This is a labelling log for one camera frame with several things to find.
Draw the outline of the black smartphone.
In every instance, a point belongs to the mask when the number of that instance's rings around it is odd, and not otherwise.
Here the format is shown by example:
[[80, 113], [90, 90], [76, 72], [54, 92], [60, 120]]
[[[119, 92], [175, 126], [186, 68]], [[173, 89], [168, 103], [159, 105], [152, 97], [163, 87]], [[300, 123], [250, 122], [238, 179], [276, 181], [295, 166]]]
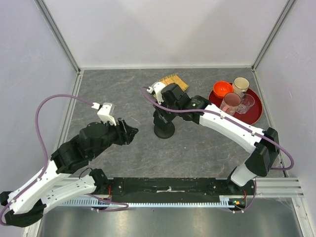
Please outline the black smartphone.
[[166, 120], [159, 110], [154, 111], [154, 126], [156, 129], [163, 132], [171, 132], [175, 130], [173, 123]]

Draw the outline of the black phone stand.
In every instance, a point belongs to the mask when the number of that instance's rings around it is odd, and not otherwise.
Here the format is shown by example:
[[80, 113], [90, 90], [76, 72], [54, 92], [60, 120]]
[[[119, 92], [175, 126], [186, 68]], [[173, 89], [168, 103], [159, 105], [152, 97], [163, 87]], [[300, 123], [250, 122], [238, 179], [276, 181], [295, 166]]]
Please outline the black phone stand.
[[161, 119], [154, 120], [154, 134], [160, 139], [168, 139], [175, 133], [175, 126], [172, 122], [165, 123]]

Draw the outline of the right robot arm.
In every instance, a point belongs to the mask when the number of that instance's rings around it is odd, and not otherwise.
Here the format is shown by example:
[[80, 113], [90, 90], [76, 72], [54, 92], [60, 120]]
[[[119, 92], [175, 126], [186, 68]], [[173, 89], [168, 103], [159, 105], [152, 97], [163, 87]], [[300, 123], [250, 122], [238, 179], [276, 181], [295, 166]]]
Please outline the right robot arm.
[[206, 98], [199, 95], [189, 97], [175, 83], [164, 85], [157, 82], [147, 92], [157, 101], [154, 105], [154, 133], [158, 138], [172, 137], [175, 132], [172, 121], [181, 117], [221, 133], [249, 153], [249, 157], [230, 173], [226, 182], [229, 193], [238, 194], [249, 180], [267, 176], [279, 154], [278, 133], [274, 129], [262, 130], [246, 124], [221, 111]]

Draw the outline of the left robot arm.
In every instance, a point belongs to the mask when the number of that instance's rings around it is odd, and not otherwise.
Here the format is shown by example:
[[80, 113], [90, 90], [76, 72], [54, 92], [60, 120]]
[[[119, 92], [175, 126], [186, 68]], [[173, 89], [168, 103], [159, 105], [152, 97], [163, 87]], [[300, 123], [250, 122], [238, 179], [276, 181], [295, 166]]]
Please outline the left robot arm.
[[44, 214], [69, 199], [89, 194], [104, 194], [110, 185], [102, 169], [93, 169], [74, 182], [56, 187], [57, 183], [88, 166], [111, 145], [130, 144], [138, 129], [119, 118], [116, 125], [92, 122], [70, 141], [62, 144], [34, 179], [14, 192], [2, 192], [0, 223], [27, 227]]

